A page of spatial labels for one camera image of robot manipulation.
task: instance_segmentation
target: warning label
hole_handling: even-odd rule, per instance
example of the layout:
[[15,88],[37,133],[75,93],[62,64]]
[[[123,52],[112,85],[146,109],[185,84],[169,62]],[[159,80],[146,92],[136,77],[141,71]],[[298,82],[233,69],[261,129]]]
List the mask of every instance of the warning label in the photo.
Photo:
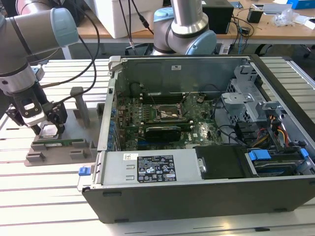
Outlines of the warning label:
[[176,181],[174,158],[169,156],[138,156],[138,182]]

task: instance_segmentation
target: black cable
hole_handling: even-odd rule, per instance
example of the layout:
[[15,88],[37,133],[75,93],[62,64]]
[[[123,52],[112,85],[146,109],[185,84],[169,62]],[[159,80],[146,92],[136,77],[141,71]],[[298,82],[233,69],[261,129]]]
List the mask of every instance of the black cable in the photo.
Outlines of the black cable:
[[216,85],[214,85],[214,84],[205,84],[205,85],[201,88],[200,92],[202,92],[207,86],[213,86],[213,87],[216,88],[216,90],[217,90],[218,92],[222,93],[222,91],[221,91],[220,89],[218,89],[218,87],[217,87]]
[[[80,41],[82,42],[82,44],[83,44],[83,46],[85,47],[85,49],[89,52],[90,57],[92,58],[93,56],[92,56],[92,54],[91,54],[91,52],[90,52],[88,46],[86,45],[86,43],[85,43],[85,42],[83,41],[83,39],[81,38],[81,36],[79,36],[79,39],[80,39]],[[63,103],[63,102],[65,102],[65,101],[67,101],[67,100],[69,100],[69,99],[71,99],[71,98],[74,98],[74,97],[76,97],[76,96],[82,95],[82,94],[87,93],[88,91],[90,91],[90,90],[94,87],[94,85],[95,85],[95,83],[96,83],[96,79],[97,79],[97,69],[96,69],[96,66],[95,66],[95,61],[93,61],[93,68],[94,68],[94,79],[93,79],[92,85],[91,85],[88,89],[86,89],[86,90],[84,90],[84,91],[82,91],[82,92],[79,92],[79,93],[77,93],[77,94],[75,94],[75,95],[68,96],[68,97],[62,99],[61,101],[57,102],[56,104],[58,104],[58,103]]]
[[137,52],[136,52],[136,50],[134,48],[134,43],[132,41],[131,32],[128,29],[128,25],[127,25],[127,21],[126,21],[126,17],[125,17],[125,12],[124,12],[124,8],[123,8],[122,0],[118,0],[118,1],[119,1],[119,5],[120,5],[120,10],[122,11],[122,15],[123,15],[124,23],[125,23],[125,28],[127,30],[127,34],[128,34],[128,38],[129,38],[129,44],[132,47],[132,50],[133,50],[134,54],[137,55]]
[[67,100],[69,100],[69,99],[71,99],[71,98],[73,98],[73,97],[82,95],[82,94],[84,94],[84,93],[90,91],[90,90],[94,87],[94,85],[95,85],[95,83],[96,83],[96,79],[97,79],[97,69],[96,69],[96,66],[95,66],[95,60],[96,60],[96,57],[97,57],[97,55],[98,55],[98,53],[99,53],[99,49],[100,49],[100,36],[99,36],[98,28],[97,28],[96,24],[94,23],[94,21],[91,19],[91,17],[88,16],[88,14],[86,14],[86,13],[84,12],[84,10],[82,10],[80,7],[78,7],[77,4],[75,4],[74,2],[72,2],[72,1],[69,1],[69,2],[70,2],[78,11],[80,11],[82,14],[84,14],[84,15],[91,21],[92,25],[93,25],[94,28],[95,28],[96,34],[97,34],[97,50],[96,50],[96,54],[95,54],[94,58],[93,58],[93,56],[92,56],[92,54],[91,54],[89,48],[87,47],[87,45],[85,44],[85,42],[84,42],[83,39],[81,38],[81,36],[79,36],[79,39],[81,40],[83,46],[86,48],[86,50],[88,51],[88,53],[89,53],[89,55],[90,55],[90,57],[91,57],[91,59],[92,59],[91,63],[92,63],[93,68],[94,68],[94,80],[93,80],[92,85],[91,85],[88,89],[86,89],[85,91],[80,92],[80,93],[78,93],[78,94],[75,94],[75,95],[73,95],[73,96],[68,96],[68,97],[66,97],[65,99],[62,99],[61,101],[59,101],[59,102],[57,102],[57,103],[55,103],[55,104],[65,102],[65,101],[67,101]]
[[240,14],[240,12],[246,11],[246,10],[250,10],[250,9],[251,9],[251,7],[250,7],[250,8],[243,9],[243,10],[240,10],[240,11],[236,14],[236,16],[238,16],[238,15]]
[[129,9],[129,32],[130,32],[130,37],[132,40],[132,35],[131,35],[131,5],[130,5],[130,0],[128,0],[128,9]]
[[139,16],[139,19],[140,19],[140,21],[142,22],[144,28],[148,29],[148,30],[151,32],[151,34],[154,35],[153,31],[150,29],[150,25],[149,25],[148,21],[147,21],[147,20],[143,17],[143,15],[141,15],[140,12],[138,11],[138,8],[137,8],[136,4],[134,3],[134,0],[131,0],[131,1],[132,1],[132,4],[133,4],[133,6],[134,6],[134,9],[136,10],[136,12],[137,12],[137,14],[138,14],[138,16]]
[[[218,103],[219,103],[219,102],[220,102],[220,99],[217,100],[216,105],[215,105],[215,107],[214,107],[214,109],[213,109],[213,123],[214,123],[215,126],[217,126],[217,122],[216,122],[215,116],[216,116],[216,109],[217,109],[217,106],[218,106]],[[234,140],[235,142],[237,142],[238,144],[240,144],[240,145],[242,145],[242,146],[244,146],[244,147],[246,147],[246,148],[250,147],[249,145],[243,143],[241,140],[239,140],[239,139],[237,139],[237,138],[234,138],[234,137],[232,137],[231,135],[229,135],[228,133],[224,132],[224,131],[221,129],[221,126],[219,126],[218,129],[221,131],[222,134],[224,134],[224,135],[230,137],[231,139],[233,139],[233,140]]]
[[228,135],[228,143],[231,144],[231,134],[235,134],[235,131],[232,131],[229,135]]
[[95,28],[95,31],[96,31],[96,34],[97,34],[97,50],[96,50],[96,53],[95,53],[95,56],[94,57],[91,57],[92,61],[91,63],[81,72],[79,73],[78,75],[72,77],[71,79],[68,79],[68,80],[65,80],[65,81],[62,81],[62,82],[56,82],[56,83],[51,83],[51,84],[47,84],[47,85],[42,85],[42,88],[50,88],[50,87],[54,87],[54,86],[58,86],[58,85],[62,85],[62,84],[66,84],[66,83],[69,83],[77,78],[79,78],[80,76],[82,76],[85,72],[87,72],[89,70],[89,68],[93,65],[93,63],[95,62],[96,60],[96,57],[99,53],[99,49],[100,49],[100,36],[99,36],[99,31],[98,31],[98,28],[95,24],[95,22],[92,20],[92,18],[87,14],[85,13],[84,10],[82,10],[80,7],[78,7],[74,2],[72,1],[69,1],[75,8],[77,8],[78,11],[80,11],[82,14],[84,14],[89,20],[90,22],[92,23],[93,27]]
[[252,24],[248,23],[247,21],[245,21],[245,20],[243,20],[243,19],[237,18],[237,17],[233,17],[233,18],[234,18],[234,19],[237,19],[238,21],[243,21],[243,22],[245,22],[246,24],[250,25],[250,27],[252,28],[252,33],[251,33],[250,35],[241,33],[242,36],[244,36],[244,37],[247,37],[247,36],[248,36],[248,37],[251,37],[251,36],[254,34],[255,28],[254,28],[254,26],[252,26]]

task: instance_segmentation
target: black speaker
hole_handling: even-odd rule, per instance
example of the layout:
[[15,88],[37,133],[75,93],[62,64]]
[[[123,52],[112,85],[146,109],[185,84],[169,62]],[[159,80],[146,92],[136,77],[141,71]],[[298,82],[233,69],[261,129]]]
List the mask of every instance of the black speaker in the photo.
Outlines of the black speaker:
[[250,9],[247,16],[247,21],[249,23],[259,23],[262,13],[263,11]]
[[227,34],[234,10],[228,0],[203,0],[202,9],[209,18],[209,29]]

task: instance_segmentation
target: barcode sticker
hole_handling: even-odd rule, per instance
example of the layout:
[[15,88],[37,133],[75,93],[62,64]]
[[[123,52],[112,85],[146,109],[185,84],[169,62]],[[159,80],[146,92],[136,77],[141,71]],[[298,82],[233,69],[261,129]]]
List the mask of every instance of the barcode sticker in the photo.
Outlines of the barcode sticker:
[[124,153],[124,161],[137,160],[138,153]]

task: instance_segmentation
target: wire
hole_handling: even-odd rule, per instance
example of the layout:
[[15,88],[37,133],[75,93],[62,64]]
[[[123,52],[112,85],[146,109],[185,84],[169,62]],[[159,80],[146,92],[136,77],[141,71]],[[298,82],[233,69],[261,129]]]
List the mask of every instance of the wire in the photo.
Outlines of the wire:
[[[92,57],[92,54],[91,54],[91,52],[90,52],[88,46],[86,45],[86,43],[83,41],[83,39],[81,38],[81,36],[79,36],[79,38],[80,38],[80,40],[81,40],[83,46],[86,48],[86,50],[89,52],[90,56]],[[76,96],[80,96],[80,95],[82,95],[82,94],[87,93],[88,91],[90,91],[90,90],[94,87],[94,85],[95,85],[95,83],[96,83],[96,79],[97,79],[97,69],[96,69],[96,66],[95,66],[95,61],[93,61],[93,68],[94,68],[94,79],[93,79],[92,85],[91,85],[88,89],[86,89],[86,90],[84,90],[84,91],[82,91],[82,92],[79,92],[79,93],[77,93],[77,94],[75,94],[75,95],[68,96],[68,97],[62,99],[61,101],[57,102],[56,104],[58,104],[58,103],[63,103],[63,102],[65,102],[65,101],[67,101],[67,100],[69,100],[69,99],[71,99],[71,98],[74,98],[74,97],[76,97]]]
[[240,18],[237,18],[237,17],[234,17],[234,19],[237,19],[238,21],[243,21],[245,22],[246,24],[248,24],[251,28],[252,28],[252,33],[250,35],[248,35],[248,37],[251,37],[253,36],[253,34],[255,33],[255,28],[254,26],[252,26],[252,24],[248,23],[247,21],[243,20],[243,19],[240,19]]
[[268,135],[265,135],[263,138],[261,138],[258,142],[256,142],[256,143],[254,143],[253,145],[252,145],[252,147],[255,147],[255,146],[257,146],[257,145],[259,145],[259,144],[261,144],[261,143],[263,143],[265,140],[267,140],[269,138],[269,134]]
[[80,7],[78,7],[77,4],[75,4],[74,2],[72,2],[72,1],[69,1],[69,2],[70,2],[75,8],[77,8],[78,11],[80,11],[82,14],[84,14],[84,15],[91,21],[92,25],[93,25],[94,28],[95,28],[96,34],[97,34],[97,50],[96,50],[96,54],[95,54],[94,58],[93,58],[93,56],[92,56],[92,54],[91,54],[91,52],[90,52],[88,46],[86,45],[86,43],[83,41],[83,39],[81,38],[81,36],[79,36],[79,39],[81,40],[83,46],[84,46],[85,49],[88,51],[88,53],[89,53],[89,55],[90,55],[90,57],[91,57],[91,59],[92,59],[91,63],[92,63],[93,68],[94,68],[94,80],[93,80],[92,85],[91,85],[88,89],[86,89],[86,90],[84,90],[84,91],[82,91],[82,92],[79,92],[79,93],[77,93],[77,94],[68,96],[68,97],[62,99],[61,101],[59,101],[59,102],[57,102],[57,103],[55,103],[55,104],[63,103],[63,102],[65,102],[65,101],[67,101],[67,100],[69,100],[69,99],[71,99],[71,98],[73,98],[73,97],[80,96],[80,95],[82,95],[82,94],[84,94],[84,93],[87,93],[88,91],[90,91],[90,90],[94,87],[94,85],[95,85],[95,83],[96,83],[96,79],[97,79],[97,69],[96,69],[96,66],[95,66],[95,60],[96,60],[96,57],[97,57],[97,55],[98,55],[99,48],[100,48],[100,36],[99,36],[98,28],[97,28],[96,24],[94,23],[94,21],[91,19],[91,17],[88,16],[88,14],[86,14],[86,13],[84,12],[84,10],[82,10]]
[[98,31],[98,28],[95,24],[95,22],[92,20],[92,18],[87,14],[85,13],[84,10],[82,10],[81,8],[79,8],[74,2],[72,1],[69,1],[75,8],[77,8],[78,11],[80,11],[82,14],[84,14],[89,20],[90,22],[92,23],[93,27],[95,28],[95,31],[96,31],[96,34],[97,34],[97,50],[96,50],[96,53],[95,53],[95,56],[94,57],[91,57],[92,61],[91,63],[81,72],[79,73],[78,75],[74,76],[73,78],[71,79],[68,79],[68,80],[65,80],[65,81],[62,81],[62,82],[56,82],[56,83],[51,83],[51,84],[47,84],[47,85],[42,85],[42,88],[50,88],[50,87],[54,87],[54,86],[58,86],[58,85],[62,85],[62,84],[66,84],[68,82],[71,82],[77,78],[79,78],[80,76],[82,76],[85,72],[87,72],[89,70],[89,68],[93,65],[93,63],[95,62],[96,60],[96,57],[99,53],[99,49],[100,49],[100,36],[99,36],[99,31]]
[[[217,100],[216,105],[215,105],[215,107],[214,107],[214,109],[213,109],[213,123],[214,123],[215,126],[217,126],[217,122],[216,122],[215,116],[216,116],[216,109],[217,109],[217,106],[218,106],[218,103],[219,103],[219,102],[220,102],[220,99]],[[234,138],[233,136],[231,136],[231,135],[225,133],[225,132],[221,129],[221,126],[219,126],[218,129],[221,131],[222,134],[224,134],[224,135],[230,137],[231,139],[233,139],[233,140],[234,140],[235,142],[237,142],[238,144],[240,144],[240,145],[242,145],[242,146],[244,146],[244,147],[247,147],[247,148],[249,147],[247,144],[243,143],[241,140],[239,140],[239,139],[237,139],[237,138]]]
[[[240,31],[241,31],[241,37],[240,37],[240,40],[238,41],[239,43],[241,42],[241,45],[242,45],[242,28],[240,28]],[[238,46],[238,54],[240,54],[241,53],[241,47],[242,46]]]
[[134,9],[136,10],[136,12],[137,12],[137,14],[138,14],[138,16],[139,16],[139,19],[140,19],[140,21],[142,22],[144,28],[148,29],[148,30],[151,32],[151,34],[154,35],[153,31],[150,29],[150,25],[149,25],[148,21],[147,21],[147,20],[143,17],[143,15],[141,15],[140,12],[138,11],[138,8],[137,8],[136,4],[134,3],[134,0],[131,0],[131,1],[132,1],[132,4],[133,4],[133,6],[134,6]]
[[130,33],[130,37],[132,40],[132,35],[131,35],[131,5],[130,5],[130,0],[128,0],[128,9],[129,9],[129,33]]
[[132,47],[132,50],[133,50],[134,54],[137,55],[137,52],[136,52],[135,47],[134,47],[134,43],[132,41],[131,32],[129,31],[128,26],[127,26],[127,21],[126,21],[125,12],[124,12],[124,9],[123,9],[122,0],[118,0],[118,1],[119,1],[120,9],[121,9],[122,14],[123,14],[125,28],[127,30],[127,34],[128,34],[128,38],[129,38],[129,44]]
[[215,87],[218,92],[222,93],[222,91],[221,91],[220,89],[218,89],[218,87],[215,86],[214,84],[206,84],[206,85],[204,85],[204,86],[201,88],[200,92],[202,92],[202,91],[203,91],[207,86],[209,86],[209,85]]
[[284,141],[284,144],[286,145],[286,138],[285,138],[284,132],[283,132],[282,130],[280,130],[280,129],[277,129],[277,131],[280,132],[280,133],[282,133],[282,135],[283,135],[283,141]]
[[250,9],[251,9],[251,7],[250,7],[250,8],[243,9],[243,10],[240,10],[240,11],[236,14],[236,16],[238,16],[238,15],[240,14],[240,12],[246,11],[246,10],[250,10]]
[[31,63],[40,63],[44,60],[49,60],[51,57],[53,57],[57,52],[59,51],[59,49],[56,49],[51,55],[49,55],[48,57],[45,57],[43,59],[40,60],[36,60],[36,61],[31,61]]

